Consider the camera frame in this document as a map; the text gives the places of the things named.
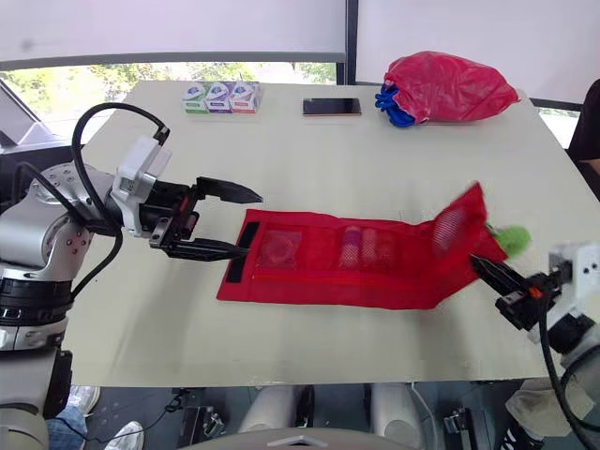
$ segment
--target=white table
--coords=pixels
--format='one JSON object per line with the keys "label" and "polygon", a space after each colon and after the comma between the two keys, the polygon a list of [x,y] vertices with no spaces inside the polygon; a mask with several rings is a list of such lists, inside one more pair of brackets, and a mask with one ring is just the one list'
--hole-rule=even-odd
{"label": "white table", "polygon": [[[530,274],[548,249],[600,238],[600,206],[526,98],[500,116],[460,126],[392,127],[377,88],[266,85],[257,115],[189,116],[185,82],[141,82],[127,102],[172,129],[163,180],[197,175],[262,194],[264,209],[347,218],[430,219],[480,180],[489,221],[520,224],[529,250],[510,262]],[[359,97],[361,117],[305,118],[302,98]],[[154,126],[116,112],[84,149],[113,172]],[[196,236],[234,242],[246,207],[201,202]],[[112,241],[97,237],[86,273]],[[539,349],[494,307],[477,281],[431,311],[220,302],[226,262],[177,261],[126,236],[123,249],[69,313],[74,382],[214,386],[481,380],[545,375]],[[117,295],[116,286],[121,285]],[[600,305],[589,315],[600,318]]]}

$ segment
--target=black cable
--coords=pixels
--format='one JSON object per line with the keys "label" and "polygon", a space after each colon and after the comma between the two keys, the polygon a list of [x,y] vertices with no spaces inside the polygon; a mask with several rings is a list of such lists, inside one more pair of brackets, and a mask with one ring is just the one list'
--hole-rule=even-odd
{"label": "black cable", "polygon": [[115,439],[119,439],[119,438],[123,438],[125,436],[130,436],[132,434],[138,434],[138,433],[142,433],[144,431],[147,431],[148,429],[150,429],[153,426],[155,426],[158,422],[160,422],[162,420],[162,418],[165,416],[166,413],[174,413],[175,411],[180,410],[182,408],[182,406],[181,406],[181,397],[185,393],[186,392],[183,391],[183,392],[179,392],[178,394],[176,394],[172,398],[172,400],[165,406],[164,411],[158,416],[157,420],[155,420],[148,427],[144,427],[144,428],[140,429],[139,431],[131,431],[129,433],[121,434],[119,436],[113,436],[110,439],[88,438],[83,433],[81,433],[79,430],[75,429],[67,420],[65,420],[62,417],[54,417],[54,418],[48,419],[48,420],[58,420],[59,422],[62,422],[63,424],[65,424],[65,427],[67,427],[68,429],[70,429],[73,433],[77,434],[80,438],[82,438],[87,443],[91,443],[91,442],[109,443],[110,441],[114,441]]}
{"label": "black cable", "polygon": [[21,173],[23,170],[29,172],[29,174],[35,178],[42,186],[50,192],[54,198],[60,202],[68,212],[72,215],[73,220],[75,220],[80,225],[85,224],[85,218],[82,216],[75,206],[73,206],[67,198],[61,194],[53,184],[48,181],[48,179],[41,174],[41,172],[36,169],[36,167],[26,161],[20,162],[17,164],[15,169],[15,174],[12,178],[12,204],[17,204],[21,200]]}
{"label": "black cable", "polygon": [[89,283],[97,274],[100,273],[102,269],[104,269],[107,265],[111,263],[111,261],[116,257],[117,253],[121,249],[123,245],[123,233],[121,232],[121,226],[116,223],[113,216],[109,212],[108,208],[104,205],[104,201],[100,199],[98,192],[94,188],[90,177],[87,174],[87,170],[85,169],[85,165],[83,164],[82,157],[82,135],[83,130],[85,129],[85,125],[87,122],[97,113],[104,110],[127,110],[147,119],[151,120],[158,126],[158,131],[154,135],[154,138],[158,141],[158,143],[163,144],[167,137],[169,136],[169,129],[165,126],[164,123],[160,119],[158,119],[155,115],[151,114],[148,111],[143,110],[142,108],[138,108],[137,106],[128,105],[126,103],[100,103],[89,110],[87,110],[77,121],[77,125],[73,130],[73,138],[71,140],[71,153],[73,155],[73,164],[75,165],[75,169],[77,170],[77,174],[82,180],[83,187],[87,191],[87,194],[90,196],[90,200],[99,211],[102,218],[108,223],[114,234],[114,244],[112,245],[111,251],[108,255],[96,266],[94,267],[77,285],[77,287],[73,290],[72,298],[75,297],[82,291],[82,289]]}
{"label": "black cable", "polygon": [[[596,356],[596,354],[599,352],[600,352],[600,345],[591,347],[588,351],[586,351],[584,354],[582,354],[577,359],[577,361],[575,361],[573,364],[571,364],[571,366],[569,366],[567,368],[567,370],[564,372],[564,374],[562,375],[562,378],[561,378],[562,389],[564,389],[566,391],[566,386],[569,384],[569,381],[571,380],[573,375],[575,375],[575,372],[581,366],[583,366],[590,358],[592,358],[593,356]],[[576,417],[576,419],[577,419],[577,422],[583,428],[586,428],[589,431],[594,431],[596,433],[600,433],[600,426],[586,422],[585,420],[579,419],[578,417]]]}
{"label": "black cable", "polygon": [[582,426],[578,422],[578,418],[571,411],[569,407],[569,403],[566,399],[566,394],[561,386],[561,381],[556,373],[556,368],[554,367],[554,361],[552,361],[552,352],[550,350],[550,341],[548,335],[548,307],[550,304],[550,298],[548,292],[544,292],[544,296],[542,297],[541,302],[539,302],[539,312],[540,312],[540,341],[542,344],[542,354],[544,355],[544,362],[546,363],[546,369],[548,377],[550,378],[550,383],[552,384],[552,389],[554,389],[554,394],[556,395],[556,399],[559,402],[559,406],[561,407],[561,411],[566,418],[566,421],[573,429],[573,432],[577,436],[577,438],[581,441],[583,446],[587,450],[597,450],[595,445],[590,441],[588,436],[583,431]]}

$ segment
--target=small box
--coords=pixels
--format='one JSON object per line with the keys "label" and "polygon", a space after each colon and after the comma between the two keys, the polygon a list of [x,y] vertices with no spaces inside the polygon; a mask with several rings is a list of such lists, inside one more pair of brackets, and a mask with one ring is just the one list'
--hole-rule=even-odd
{"label": "small box", "polygon": [[204,82],[193,82],[189,85],[181,100],[186,113],[208,114],[208,108],[204,102],[208,88],[209,86]]}
{"label": "small box", "polygon": [[254,114],[259,109],[263,90],[259,82],[237,82],[229,97],[234,113]]}
{"label": "small box", "polygon": [[229,96],[234,86],[235,82],[213,82],[204,99],[210,113],[232,113]]}

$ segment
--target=red pouch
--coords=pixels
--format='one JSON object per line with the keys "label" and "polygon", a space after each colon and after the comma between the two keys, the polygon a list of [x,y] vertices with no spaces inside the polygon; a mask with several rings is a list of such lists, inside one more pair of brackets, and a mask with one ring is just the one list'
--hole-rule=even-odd
{"label": "red pouch", "polygon": [[435,308],[477,279],[472,253],[497,263],[507,258],[486,215],[479,184],[418,225],[250,209],[238,240],[250,252],[230,262],[217,298]]}
{"label": "red pouch", "polygon": [[518,101],[517,91],[495,68],[441,52],[399,58],[384,79],[398,88],[394,101],[416,124],[485,119]]}

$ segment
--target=window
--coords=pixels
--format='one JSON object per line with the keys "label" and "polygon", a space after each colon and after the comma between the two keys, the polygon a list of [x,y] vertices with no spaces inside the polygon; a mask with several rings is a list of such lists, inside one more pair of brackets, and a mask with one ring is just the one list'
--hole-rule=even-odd
{"label": "window", "polygon": [[538,108],[537,110],[562,148],[569,148],[575,127],[578,124],[579,112],[554,108]]}
{"label": "window", "polygon": [[[248,80],[263,83],[336,83],[336,63],[134,63],[45,67],[0,72],[2,79],[57,139],[69,141],[79,117],[104,101],[122,101],[144,80]],[[85,129],[87,142],[110,116]]]}

